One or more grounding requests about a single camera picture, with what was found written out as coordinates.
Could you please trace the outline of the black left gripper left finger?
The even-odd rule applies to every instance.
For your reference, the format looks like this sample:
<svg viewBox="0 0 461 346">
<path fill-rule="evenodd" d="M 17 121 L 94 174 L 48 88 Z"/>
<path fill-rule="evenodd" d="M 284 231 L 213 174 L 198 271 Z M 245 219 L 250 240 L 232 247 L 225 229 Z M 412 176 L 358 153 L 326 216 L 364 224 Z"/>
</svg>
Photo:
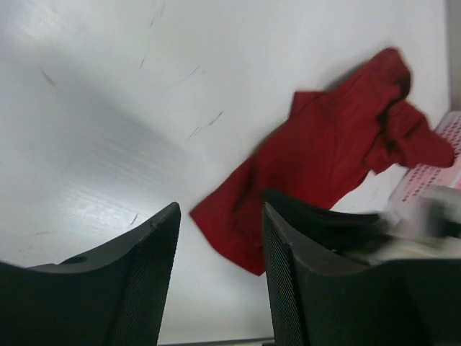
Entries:
<svg viewBox="0 0 461 346">
<path fill-rule="evenodd" d="M 179 237 L 171 203 L 59 264 L 1 264 L 3 345 L 155 345 Z"/>
</svg>

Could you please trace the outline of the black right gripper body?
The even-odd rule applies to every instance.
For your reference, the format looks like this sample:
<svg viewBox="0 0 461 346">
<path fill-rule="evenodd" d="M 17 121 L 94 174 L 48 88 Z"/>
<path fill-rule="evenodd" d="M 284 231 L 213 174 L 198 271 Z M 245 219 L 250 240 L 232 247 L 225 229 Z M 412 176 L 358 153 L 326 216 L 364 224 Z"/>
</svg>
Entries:
<svg viewBox="0 0 461 346">
<path fill-rule="evenodd" d="M 291 227 L 322 247 L 351 260 L 460 258 L 460 220 L 445 204 L 431 200 L 418 234 L 410 222 L 391 223 L 382 213 L 340 213 L 277 190 L 262 193 Z"/>
</svg>

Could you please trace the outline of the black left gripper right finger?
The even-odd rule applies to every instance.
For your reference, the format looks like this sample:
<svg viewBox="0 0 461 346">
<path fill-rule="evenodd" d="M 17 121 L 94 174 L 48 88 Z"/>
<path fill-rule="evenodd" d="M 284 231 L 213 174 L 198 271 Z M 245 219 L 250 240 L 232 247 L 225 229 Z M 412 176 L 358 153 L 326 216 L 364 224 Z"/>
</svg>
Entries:
<svg viewBox="0 0 461 346">
<path fill-rule="evenodd" d="M 366 265 L 262 211 L 276 345 L 458 345 L 460 261 Z"/>
</svg>

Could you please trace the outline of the dark red t shirt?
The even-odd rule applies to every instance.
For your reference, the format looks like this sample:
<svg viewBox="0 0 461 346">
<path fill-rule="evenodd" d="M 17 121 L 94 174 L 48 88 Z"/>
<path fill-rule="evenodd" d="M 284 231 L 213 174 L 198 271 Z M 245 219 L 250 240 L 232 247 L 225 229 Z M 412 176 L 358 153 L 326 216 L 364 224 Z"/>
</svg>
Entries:
<svg viewBox="0 0 461 346">
<path fill-rule="evenodd" d="M 288 119 L 190 212 L 210 245 L 254 275 L 265 271 L 263 191 L 329 209 L 394 164 L 447 168 L 450 143 L 408 103 L 411 72 L 386 48 L 327 92 L 296 92 Z"/>
</svg>

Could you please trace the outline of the white plastic laundry basket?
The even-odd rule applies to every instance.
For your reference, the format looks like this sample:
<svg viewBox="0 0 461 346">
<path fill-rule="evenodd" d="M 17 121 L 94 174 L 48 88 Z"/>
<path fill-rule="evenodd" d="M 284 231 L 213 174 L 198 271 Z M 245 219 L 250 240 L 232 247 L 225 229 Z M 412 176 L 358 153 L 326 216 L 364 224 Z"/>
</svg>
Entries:
<svg viewBox="0 0 461 346">
<path fill-rule="evenodd" d="M 436 132 L 454 148 L 454 164 L 446 169 L 419 164 L 408 170 L 388 200 L 389 211 L 403 216 L 433 186 L 460 189 L 460 111 L 447 113 Z"/>
</svg>

